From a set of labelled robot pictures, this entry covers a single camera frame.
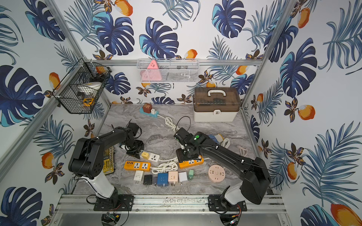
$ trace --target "black wire basket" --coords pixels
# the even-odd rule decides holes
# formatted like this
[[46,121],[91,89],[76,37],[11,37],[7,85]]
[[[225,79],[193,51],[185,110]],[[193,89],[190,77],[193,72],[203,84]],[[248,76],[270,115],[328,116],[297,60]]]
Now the black wire basket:
[[55,98],[71,114],[91,114],[112,71],[95,62],[80,64],[76,69],[75,76]]

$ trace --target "box handle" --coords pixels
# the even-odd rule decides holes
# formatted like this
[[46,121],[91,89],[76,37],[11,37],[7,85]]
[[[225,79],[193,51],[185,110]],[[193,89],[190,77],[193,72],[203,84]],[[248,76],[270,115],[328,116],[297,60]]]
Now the box handle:
[[221,90],[221,89],[212,89],[212,90],[209,90],[207,92],[207,95],[208,96],[211,96],[211,93],[222,93],[224,96],[226,96],[226,93],[225,91]]

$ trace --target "gray marble surface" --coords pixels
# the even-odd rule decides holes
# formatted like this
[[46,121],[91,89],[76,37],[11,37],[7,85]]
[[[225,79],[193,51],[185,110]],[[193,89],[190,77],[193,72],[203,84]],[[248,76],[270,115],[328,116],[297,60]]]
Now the gray marble surface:
[[[114,127],[125,127],[128,121],[132,119],[132,122],[137,123],[142,128],[143,133],[138,139],[144,142],[144,149],[146,151],[159,154],[161,159],[176,157],[176,149],[178,149],[180,145],[173,138],[174,133],[171,128],[166,126],[164,119],[160,117],[152,118],[140,114],[139,109],[141,107],[142,105],[112,105],[100,134],[110,132],[112,130],[111,125]],[[177,123],[182,116],[189,116],[191,118],[190,133],[195,134],[198,131],[208,135],[220,133],[223,137],[231,140],[229,147],[231,151],[239,153],[239,149],[236,146],[245,146],[249,150],[247,157],[255,158],[240,113],[237,114],[233,122],[200,123],[193,121],[193,108],[191,105],[154,105],[153,107],[159,111],[160,115],[172,118],[174,123]],[[183,118],[178,126],[187,129],[189,127],[189,119]],[[110,183],[118,189],[118,192],[122,194],[220,194],[228,185],[240,182],[240,179],[234,173],[224,167],[226,173],[225,180],[220,183],[213,183],[209,179],[207,172],[210,166],[218,163],[214,160],[207,159],[202,165],[178,170],[179,172],[188,172],[190,169],[193,169],[195,177],[191,182],[184,183],[183,185],[176,184],[174,187],[146,187],[143,185],[143,182],[136,184],[135,181],[133,181],[134,171],[126,171],[123,168],[125,161],[136,160],[136,158],[128,156],[126,152],[119,147],[115,149],[114,159],[116,170],[113,174],[107,175],[107,178]],[[160,162],[151,162],[152,166],[158,166],[159,164]],[[93,193],[92,189],[83,182],[83,180],[78,181],[73,192],[73,194]]]

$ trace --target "wire basket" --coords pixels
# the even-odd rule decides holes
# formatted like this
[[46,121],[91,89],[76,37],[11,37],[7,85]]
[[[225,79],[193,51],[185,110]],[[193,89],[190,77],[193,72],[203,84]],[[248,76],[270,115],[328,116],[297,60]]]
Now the wire basket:
[[138,59],[137,69],[142,83],[198,82],[198,59],[156,59],[159,69],[147,69],[155,59]]
[[80,64],[75,76],[55,98],[71,114],[91,114],[110,73],[109,67],[98,63]]

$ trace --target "coiled white cable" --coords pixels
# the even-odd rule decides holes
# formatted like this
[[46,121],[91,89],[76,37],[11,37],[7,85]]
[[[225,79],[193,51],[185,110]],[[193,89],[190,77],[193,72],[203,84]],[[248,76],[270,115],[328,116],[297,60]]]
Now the coiled white cable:
[[242,146],[242,147],[240,147],[240,146],[236,146],[237,148],[239,148],[239,151],[240,151],[240,155],[241,156],[246,156],[247,154],[248,154],[248,150],[247,150],[247,148],[246,147],[244,147],[244,146]]
[[151,172],[153,174],[159,174],[159,173],[163,173],[163,172],[168,172],[168,171],[177,171],[178,170],[178,159],[176,158],[172,158],[172,159],[168,159],[168,160],[159,160],[160,162],[165,162],[160,164],[159,166],[153,167],[151,166]]
[[172,119],[170,117],[163,117],[162,115],[158,114],[158,116],[160,116],[161,118],[163,118],[165,120],[165,124],[170,127],[174,133],[176,133],[176,130],[178,130],[179,128],[176,128],[176,125],[172,122]]
[[231,141],[229,138],[225,138],[224,141],[221,142],[221,146],[223,146],[224,148],[229,148],[231,144]]

